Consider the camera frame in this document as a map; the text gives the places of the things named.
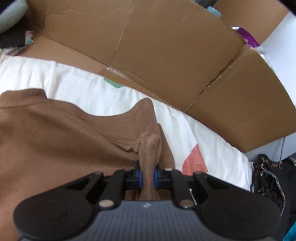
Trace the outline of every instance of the cardboard box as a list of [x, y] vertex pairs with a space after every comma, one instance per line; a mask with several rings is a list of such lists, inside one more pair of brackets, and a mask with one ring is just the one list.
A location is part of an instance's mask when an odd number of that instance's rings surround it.
[[235, 31], [191, 0], [29, 3], [44, 30], [23, 56], [137, 89], [243, 152], [296, 132], [295, 106], [274, 72]]

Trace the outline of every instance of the metal screw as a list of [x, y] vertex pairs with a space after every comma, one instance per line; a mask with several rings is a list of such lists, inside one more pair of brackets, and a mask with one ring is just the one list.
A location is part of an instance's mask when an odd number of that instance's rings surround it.
[[189, 199], [184, 199], [179, 202], [180, 206], [183, 208], [190, 208], [194, 206], [194, 202]]
[[110, 199], [105, 199], [99, 202], [99, 206], [104, 208], [112, 207], [113, 205], [114, 202]]

